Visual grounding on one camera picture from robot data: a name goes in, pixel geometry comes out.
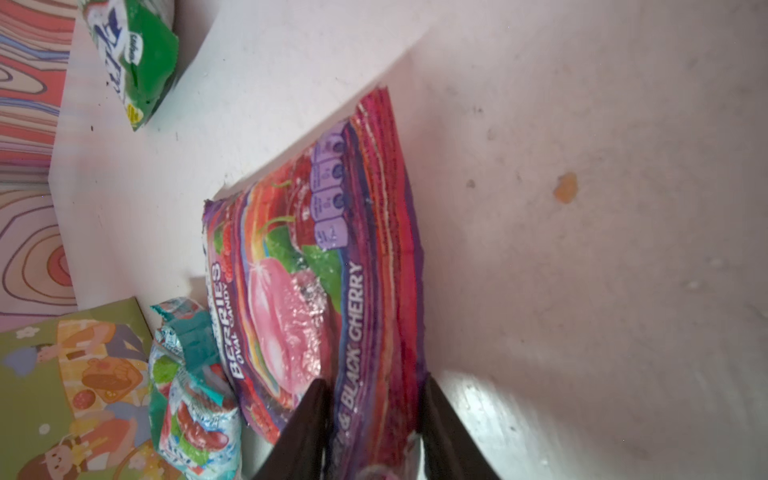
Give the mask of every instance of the cartoon girl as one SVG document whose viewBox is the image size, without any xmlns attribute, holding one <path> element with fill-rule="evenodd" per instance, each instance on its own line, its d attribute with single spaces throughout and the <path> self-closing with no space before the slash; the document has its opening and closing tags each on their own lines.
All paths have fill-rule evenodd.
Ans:
<svg viewBox="0 0 768 480">
<path fill-rule="evenodd" d="M 116 402 L 75 420 L 70 435 L 26 463 L 17 480 L 74 480 L 82 472 L 106 470 L 150 438 L 147 406 Z"/>
<path fill-rule="evenodd" d="M 61 343 L 41 343 L 14 350 L 5 356 L 3 363 L 13 369 L 17 376 L 25 377 L 32 373 L 39 363 L 57 358 L 62 348 L 73 349 L 79 345 L 84 345 L 83 350 L 68 354 L 70 359 L 93 355 L 94 351 L 103 345 L 108 356 L 147 361 L 141 339 L 128 325 L 96 322 Z"/>
</svg>

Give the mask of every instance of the white shelf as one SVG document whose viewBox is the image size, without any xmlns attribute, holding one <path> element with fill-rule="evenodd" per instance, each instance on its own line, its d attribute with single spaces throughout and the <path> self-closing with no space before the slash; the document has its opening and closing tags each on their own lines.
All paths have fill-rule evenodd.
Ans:
<svg viewBox="0 0 768 480">
<path fill-rule="evenodd" d="M 232 0 L 137 133 L 79 23 L 50 176 L 78 303 L 203 298 L 203 201 L 384 75 L 429 367 L 502 478 L 759 478 L 768 8 L 722 3 Z"/>
</svg>

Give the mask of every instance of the plastic packaging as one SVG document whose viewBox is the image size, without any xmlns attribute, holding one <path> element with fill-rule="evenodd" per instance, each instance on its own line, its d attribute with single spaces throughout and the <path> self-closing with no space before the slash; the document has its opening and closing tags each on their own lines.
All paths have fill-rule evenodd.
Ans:
<svg viewBox="0 0 768 480">
<path fill-rule="evenodd" d="M 176 68 L 174 0 L 78 0 L 107 68 L 108 82 L 134 130 L 159 105 Z"/>
<path fill-rule="evenodd" d="M 387 90 L 206 202 L 204 246 L 214 334 L 249 425 L 275 442 L 322 376 L 335 385 L 328 478 L 415 478 L 423 257 Z"/>
<path fill-rule="evenodd" d="M 150 352 L 150 426 L 160 455 L 187 478 L 232 480 L 240 471 L 240 411 L 208 312 L 192 300 L 152 307 L 166 323 Z"/>
</svg>

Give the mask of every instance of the colorful wood pattern surface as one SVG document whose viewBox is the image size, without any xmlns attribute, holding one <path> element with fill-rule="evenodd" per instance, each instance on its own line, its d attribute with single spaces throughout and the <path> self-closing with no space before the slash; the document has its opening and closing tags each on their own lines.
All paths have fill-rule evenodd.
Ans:
<svg viewBox="0 0 768 480">
<path fill-rule="evenodd" d="M 0 332 L 74 312 L 51 195 L 0 192 Z"/>
<path fill-rule="evenodd" d="M 75 0 L 0 0 L 0 164 L 48 167 Z"/>
</svg>

